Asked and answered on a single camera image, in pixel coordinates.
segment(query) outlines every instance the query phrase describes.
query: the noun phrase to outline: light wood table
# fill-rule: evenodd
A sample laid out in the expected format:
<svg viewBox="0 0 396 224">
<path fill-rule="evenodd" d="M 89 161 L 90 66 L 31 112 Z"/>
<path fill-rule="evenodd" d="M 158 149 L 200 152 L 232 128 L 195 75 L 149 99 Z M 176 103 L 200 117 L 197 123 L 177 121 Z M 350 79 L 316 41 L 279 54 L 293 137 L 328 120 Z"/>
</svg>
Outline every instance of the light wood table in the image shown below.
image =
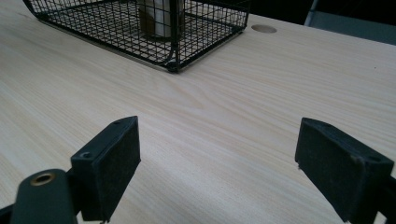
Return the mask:
<svg viewBox="0 0 396 224">
<path fill-rule="evenodd" d="M 112 223 L 342 223 L 297 169 L 300 121 L 396 160 L 395 60 L 395 46 L 250 16 L 242 35 L 170 75 L 3 0 L 0 206 L 28 175 L 68 170 L 108 123 L 137 115 L 142 162 Z"/>
</svg>

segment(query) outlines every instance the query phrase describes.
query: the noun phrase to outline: black wire cage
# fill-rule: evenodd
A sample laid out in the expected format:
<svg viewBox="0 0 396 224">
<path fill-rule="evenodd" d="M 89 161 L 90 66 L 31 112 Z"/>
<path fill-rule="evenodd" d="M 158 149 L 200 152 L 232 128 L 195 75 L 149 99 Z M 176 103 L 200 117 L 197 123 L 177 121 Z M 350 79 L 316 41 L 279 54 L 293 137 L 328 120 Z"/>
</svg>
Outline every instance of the black wire cage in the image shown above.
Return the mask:
<svg viewBox="0 0 396 224">
<path fill-rule="evenodd" d="M 251 0 L 23 0 L 44 23 L 178 72 L 241 34 Z"/>
</svg>

